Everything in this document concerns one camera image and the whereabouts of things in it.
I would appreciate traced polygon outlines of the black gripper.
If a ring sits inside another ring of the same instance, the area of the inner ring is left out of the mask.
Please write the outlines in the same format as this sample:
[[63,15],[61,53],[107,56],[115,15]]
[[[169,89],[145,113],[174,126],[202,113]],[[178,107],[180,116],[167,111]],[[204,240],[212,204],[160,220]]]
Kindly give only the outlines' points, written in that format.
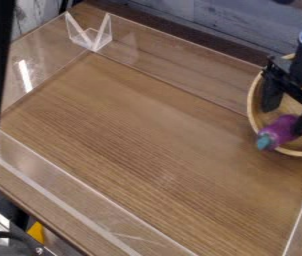
[[[262,70],[260,109],[264,113],[274,111],[288,95],[302,105],[302,85],[290,75],[291,58],[270,56]],[[294,133],[302,136],[302,115],[298,118]]]

